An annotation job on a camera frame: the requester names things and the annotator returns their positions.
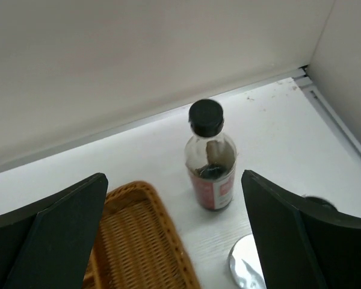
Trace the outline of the tall dark sauce bottle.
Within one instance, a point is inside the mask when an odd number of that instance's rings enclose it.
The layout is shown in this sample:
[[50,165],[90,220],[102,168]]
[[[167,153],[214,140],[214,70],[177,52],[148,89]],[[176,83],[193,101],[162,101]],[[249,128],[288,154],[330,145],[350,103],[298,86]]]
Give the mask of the tall dark sauce bottle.
[[190,107],[188,122],[193,136],[185,146],[185,165],[197,201],[207,210],[222,210],[233,198],[237,157],[234,142],[223,132],[223,108],[201,99]]

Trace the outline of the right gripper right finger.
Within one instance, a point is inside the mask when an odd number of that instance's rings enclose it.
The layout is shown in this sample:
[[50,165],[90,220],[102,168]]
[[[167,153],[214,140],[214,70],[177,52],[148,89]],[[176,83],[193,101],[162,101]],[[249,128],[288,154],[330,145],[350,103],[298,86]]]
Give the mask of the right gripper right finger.
[[291,193],[252,170],[241,178],[267,288],[361,288],[361,218]]

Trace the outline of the blue label silver-lid jar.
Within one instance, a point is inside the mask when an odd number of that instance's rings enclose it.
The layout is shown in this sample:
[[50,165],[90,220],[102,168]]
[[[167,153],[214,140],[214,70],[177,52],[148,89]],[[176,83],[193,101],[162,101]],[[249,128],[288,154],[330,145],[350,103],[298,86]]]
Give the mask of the blue label silver-lid jar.
[[267,288],[253,234],[241,237],[233,245],[228,264],[233,281],[239,288]]

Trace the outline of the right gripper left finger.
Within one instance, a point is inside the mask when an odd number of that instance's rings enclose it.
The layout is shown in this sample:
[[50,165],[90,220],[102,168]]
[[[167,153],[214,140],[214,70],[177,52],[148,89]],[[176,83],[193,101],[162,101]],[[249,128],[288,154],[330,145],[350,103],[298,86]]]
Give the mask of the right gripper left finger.
[[81,288],[107,189],[96,173],[0,215],[0,288]]

